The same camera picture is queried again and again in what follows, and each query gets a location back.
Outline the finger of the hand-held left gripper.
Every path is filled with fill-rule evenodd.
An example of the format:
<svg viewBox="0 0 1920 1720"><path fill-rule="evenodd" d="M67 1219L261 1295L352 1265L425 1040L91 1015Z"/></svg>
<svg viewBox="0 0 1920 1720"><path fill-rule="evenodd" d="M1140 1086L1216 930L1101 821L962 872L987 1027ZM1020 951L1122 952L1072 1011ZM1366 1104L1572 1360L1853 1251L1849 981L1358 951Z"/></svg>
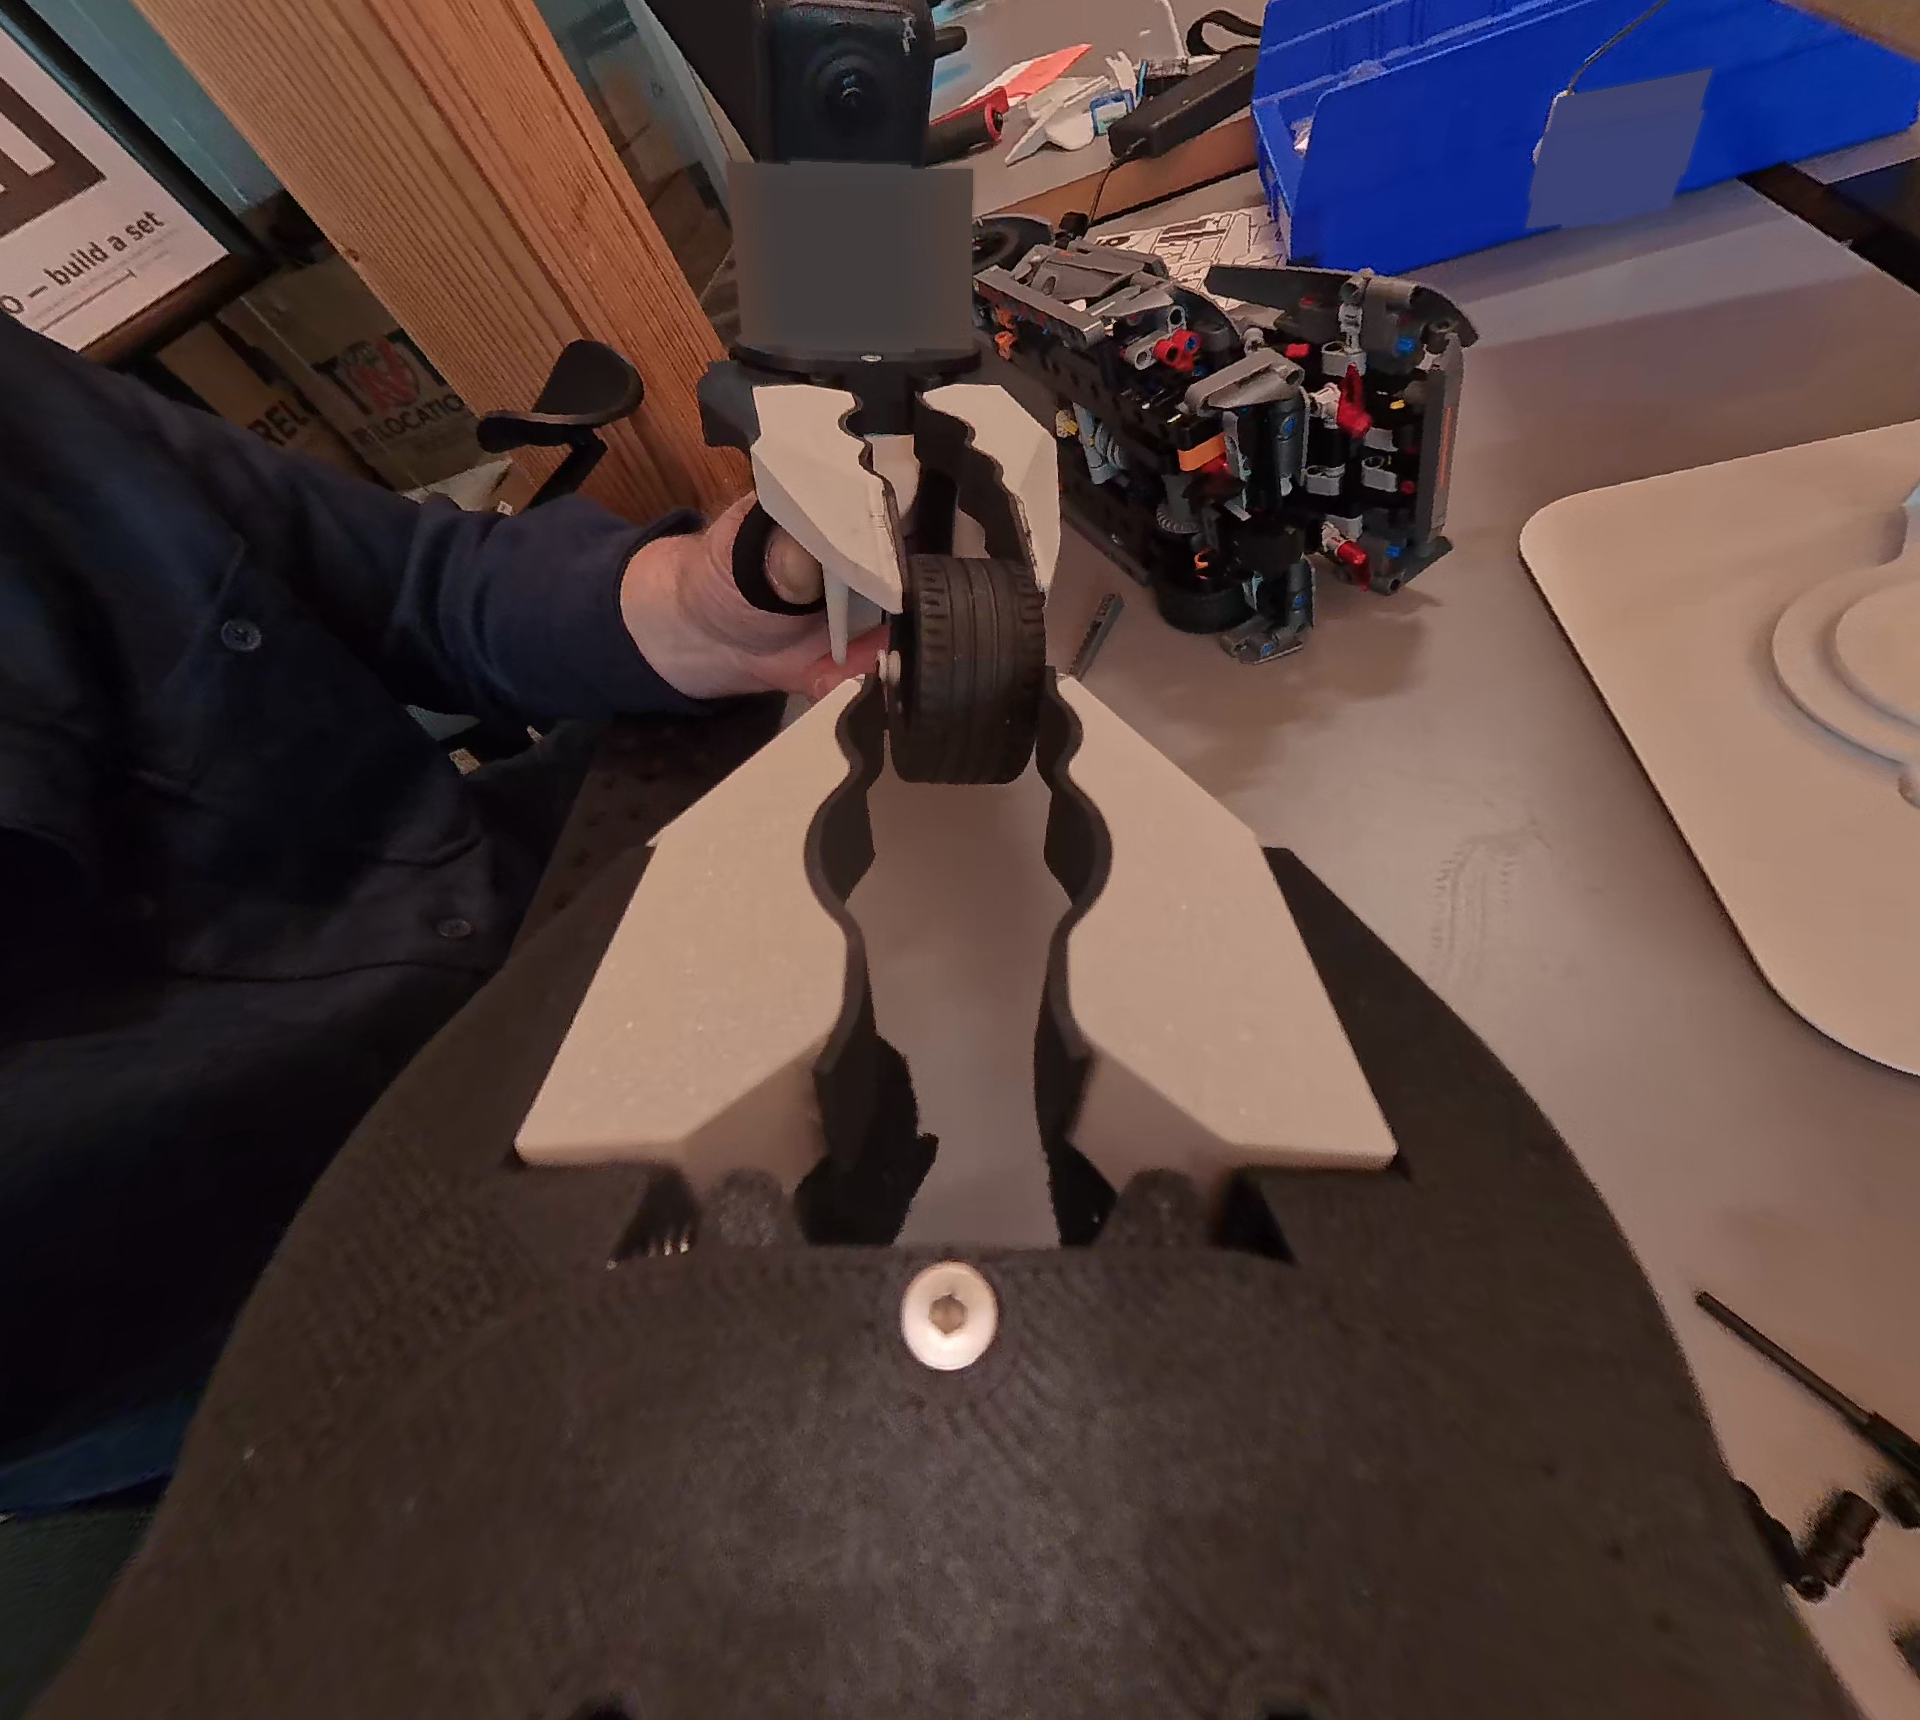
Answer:
<svg viewBox="0 0 1920 1720"><path fill-rule="evenodd" d="M863 435L860 403L829 387L751 389L755 497L829 582L886 617L907 604L903 522L920 488L909 433Z"/></svg>
<svg viewBox="0 0 1920 1720"><path fill-rule="evenodd" d="M1037 592L1055 578L1064 512L1057 441L1004 389L952 384L920 392L919 461L945 474L987 557L1020 561Z"/></svg>

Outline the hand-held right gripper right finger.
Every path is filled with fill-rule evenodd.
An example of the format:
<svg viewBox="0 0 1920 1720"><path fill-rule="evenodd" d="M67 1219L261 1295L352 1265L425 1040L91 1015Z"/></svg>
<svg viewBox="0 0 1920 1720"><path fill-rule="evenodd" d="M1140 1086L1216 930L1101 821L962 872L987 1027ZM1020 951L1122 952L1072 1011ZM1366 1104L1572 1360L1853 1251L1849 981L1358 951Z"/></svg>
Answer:
<svg viewBox="0 0 1920 1720"><path fill-rule="evenodd" d="M1256 835L1072 677L1037 726L1069 896L1037 1119L1096 1178L1383 1171L1394 1136Z"/></svg>

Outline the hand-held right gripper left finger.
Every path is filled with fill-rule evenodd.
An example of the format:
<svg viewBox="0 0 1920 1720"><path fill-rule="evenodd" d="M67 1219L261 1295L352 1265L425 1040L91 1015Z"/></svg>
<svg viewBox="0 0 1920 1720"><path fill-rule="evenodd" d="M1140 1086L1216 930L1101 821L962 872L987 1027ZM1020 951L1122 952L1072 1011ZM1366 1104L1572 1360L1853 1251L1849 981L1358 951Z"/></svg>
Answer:
<svg viewBox="0 0 1920 1720"><path fill-rule="evenodd" d="M919 1171L847 913L882 762L882 684L843 682L658 829L518 1125L524 1164Z"/></svg>

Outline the black lego wheel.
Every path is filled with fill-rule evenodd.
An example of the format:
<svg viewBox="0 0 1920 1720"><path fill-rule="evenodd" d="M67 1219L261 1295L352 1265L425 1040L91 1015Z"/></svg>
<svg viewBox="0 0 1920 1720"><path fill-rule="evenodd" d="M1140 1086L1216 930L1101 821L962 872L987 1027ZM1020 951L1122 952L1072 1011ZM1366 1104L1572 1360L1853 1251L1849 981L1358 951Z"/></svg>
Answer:
<svg viewBox="0 0 1920 1720"><path fill-rule="evenodd" d="M1026 568L913 557L885 684L889 762L919 786L1002 786L1029 762L1047 673L1043 589Z"/></svg>

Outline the partly built lego car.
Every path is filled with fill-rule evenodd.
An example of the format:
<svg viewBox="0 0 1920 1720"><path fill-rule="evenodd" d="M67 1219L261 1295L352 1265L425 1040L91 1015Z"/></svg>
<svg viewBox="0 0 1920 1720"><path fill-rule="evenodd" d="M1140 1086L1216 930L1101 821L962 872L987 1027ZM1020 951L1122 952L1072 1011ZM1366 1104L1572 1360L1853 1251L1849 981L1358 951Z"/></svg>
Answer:
<svg viewBox="0 0 1920 1720"><path fill-rule="evenodd" d="M1389 599L1446 537L1479 333L1426 282L1223 266L980 219L973 301L1051 393L1064 519L1160 620L1241 666L1297 653L1320 578Z"/></svg>

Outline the black lego connector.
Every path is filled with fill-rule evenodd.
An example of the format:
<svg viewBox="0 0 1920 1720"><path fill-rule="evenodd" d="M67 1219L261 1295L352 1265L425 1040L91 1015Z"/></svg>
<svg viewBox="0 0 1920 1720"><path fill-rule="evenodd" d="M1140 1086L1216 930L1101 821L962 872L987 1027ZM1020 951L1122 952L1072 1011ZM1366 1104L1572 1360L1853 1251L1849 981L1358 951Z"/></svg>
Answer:
<svg viewBox="0 0 1920 1720"><path fill-rule="evenodd" d="M1881 1524L1881 1509L1856 1491L1831 1495L1813 1515L1812 1527L1796 1536L1781 1522L1747 1482L1733 1482L1757 1533L1768 1566L1782 1589L1803 1604L1831 1598L1844 1576L1858 1565L1873 1531Z"/></svg>

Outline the person's left hand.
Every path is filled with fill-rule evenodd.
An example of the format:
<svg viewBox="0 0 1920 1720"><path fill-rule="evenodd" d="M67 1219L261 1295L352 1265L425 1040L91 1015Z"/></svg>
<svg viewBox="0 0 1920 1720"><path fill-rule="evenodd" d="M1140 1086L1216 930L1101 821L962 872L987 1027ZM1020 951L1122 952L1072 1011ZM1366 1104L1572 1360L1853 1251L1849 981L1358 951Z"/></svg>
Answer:
<svg viewBox="0 0 1920 1720"><path fill-rule="evenodd" d="M694 534L646 541L619 582L619 614L646 666L684 699L799 696L817 702L871 673L889 648L886 625L832 657L824 613L773 614L733 585L733 539L755 504L743 497Z"/></svg>

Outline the white folded paper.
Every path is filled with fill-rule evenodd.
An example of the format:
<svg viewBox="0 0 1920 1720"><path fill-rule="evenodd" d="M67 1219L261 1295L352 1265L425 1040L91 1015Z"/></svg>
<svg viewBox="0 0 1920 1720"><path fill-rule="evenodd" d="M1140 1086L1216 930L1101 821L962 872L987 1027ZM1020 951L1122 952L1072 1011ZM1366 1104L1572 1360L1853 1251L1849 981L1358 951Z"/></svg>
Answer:
<svg viewBox="0 0 1920 1720"><path fill-rule="evenodd" d="M1023 116L1020 135L1004 152L1006 166L1018 166L1041 149L1089 149L1132 113L1140 64L1113 54L1099 67L1083 71L1089 54L1089 46L1072 46L1036 56L998 79L1009 113Z"/></svg>

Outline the black perforated office chair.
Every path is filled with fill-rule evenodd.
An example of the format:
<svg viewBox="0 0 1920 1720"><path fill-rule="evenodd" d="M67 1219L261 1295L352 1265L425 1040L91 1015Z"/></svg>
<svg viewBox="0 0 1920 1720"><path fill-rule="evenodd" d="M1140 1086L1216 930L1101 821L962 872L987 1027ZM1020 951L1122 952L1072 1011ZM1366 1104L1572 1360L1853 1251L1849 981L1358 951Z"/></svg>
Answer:
<svg viewBox="0 0 1920 1720"><path fill-rule="evenodd" d="M571 340L549 366L529 410L478 419L478 445L493 459L549 456L546 479L526 486L513 509L524 516L578 497L607 456L607 430L634 419L638 409L638 370L599 340ZM649 843L660 828L765 749L786 715L789 702L766 694L720 702L698 715L638 715L570 731L579 783L533 916L557 913L599 868Z"/></svg>

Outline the black power adapter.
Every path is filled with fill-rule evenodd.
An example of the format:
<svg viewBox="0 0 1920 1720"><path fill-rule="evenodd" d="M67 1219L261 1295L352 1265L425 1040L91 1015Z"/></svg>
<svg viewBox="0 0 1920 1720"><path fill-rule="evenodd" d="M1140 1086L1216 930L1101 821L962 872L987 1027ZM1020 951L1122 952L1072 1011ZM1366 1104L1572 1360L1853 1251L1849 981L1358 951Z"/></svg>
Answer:
<svg viewBox="0 0 1920 1720"><path fill-rule="evenodd" d="M1132 107L1104 135L1111 162L1157 159L1216 124L1234 121L1253 102L1258 58L1256 46L1220 54L1203 71Z"/></svg>

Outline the brown cardboard box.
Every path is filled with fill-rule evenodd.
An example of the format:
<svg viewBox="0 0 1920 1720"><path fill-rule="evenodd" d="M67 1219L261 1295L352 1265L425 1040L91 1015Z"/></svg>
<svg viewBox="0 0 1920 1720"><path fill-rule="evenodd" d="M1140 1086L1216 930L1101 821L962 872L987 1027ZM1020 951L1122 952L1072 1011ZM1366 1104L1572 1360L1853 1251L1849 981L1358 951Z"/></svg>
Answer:
<svg viewBox="0 0 1920 1720"><path fill-rule="evenodd" d="M155 363L260 441L411 501L443 491L483 509L507 474L457 392L335 254L277 272Z"/></svg>

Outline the blue plastic bin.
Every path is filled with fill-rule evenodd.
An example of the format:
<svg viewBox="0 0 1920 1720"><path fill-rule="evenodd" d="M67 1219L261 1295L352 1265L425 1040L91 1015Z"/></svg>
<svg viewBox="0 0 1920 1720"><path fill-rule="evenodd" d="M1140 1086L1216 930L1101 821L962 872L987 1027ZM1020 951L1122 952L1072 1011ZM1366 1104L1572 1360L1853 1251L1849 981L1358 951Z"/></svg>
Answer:
<svg viewBox="0 0 1920 1720"><path fill-rule="evenodd" d="M1905 131L1916 64L1781 0L1270 0L1258 174L1305 268L1410 272Z"/></svg>

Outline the white book stand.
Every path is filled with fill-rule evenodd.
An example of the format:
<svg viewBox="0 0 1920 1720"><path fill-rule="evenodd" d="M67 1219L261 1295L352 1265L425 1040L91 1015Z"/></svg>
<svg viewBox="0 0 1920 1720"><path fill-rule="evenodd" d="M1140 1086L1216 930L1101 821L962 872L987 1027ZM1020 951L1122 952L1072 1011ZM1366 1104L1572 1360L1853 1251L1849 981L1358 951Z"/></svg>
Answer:
<svg viewBox="0 0 1920 1720"><path fill-rule="evenodd" d="M1521 557L1774 994L1916 1073L1916 423L1848 423L1856 335L1752 339L1835 427L1573 495Z"/></svg>

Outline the framed tag sign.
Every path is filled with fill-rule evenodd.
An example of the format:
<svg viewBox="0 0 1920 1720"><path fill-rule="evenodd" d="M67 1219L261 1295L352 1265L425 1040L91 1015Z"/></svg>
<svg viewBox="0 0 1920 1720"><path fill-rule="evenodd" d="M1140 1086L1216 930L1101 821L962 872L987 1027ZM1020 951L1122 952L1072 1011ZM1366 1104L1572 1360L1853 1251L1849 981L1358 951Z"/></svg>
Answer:
<svg viewBox="0 0 1920 1720"><path fill-rule="evenodd" d="M14 33L2 36L2 314L83 352L228 262L228 244Z"/></svg>

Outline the wooden support post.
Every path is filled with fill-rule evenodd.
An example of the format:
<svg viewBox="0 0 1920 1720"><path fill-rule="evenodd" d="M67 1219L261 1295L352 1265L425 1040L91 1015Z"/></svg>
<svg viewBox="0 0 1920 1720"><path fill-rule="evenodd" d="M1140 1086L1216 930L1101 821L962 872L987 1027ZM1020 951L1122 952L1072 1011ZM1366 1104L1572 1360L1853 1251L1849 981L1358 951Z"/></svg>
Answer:
<svg viewBox="0 0 1920 1720"><path fill-rule="evenodd" d="M630 519L751 488L706 448L706 314L533 0L132 0L473 414L570 340L641 409L589 491Z"/></svg>

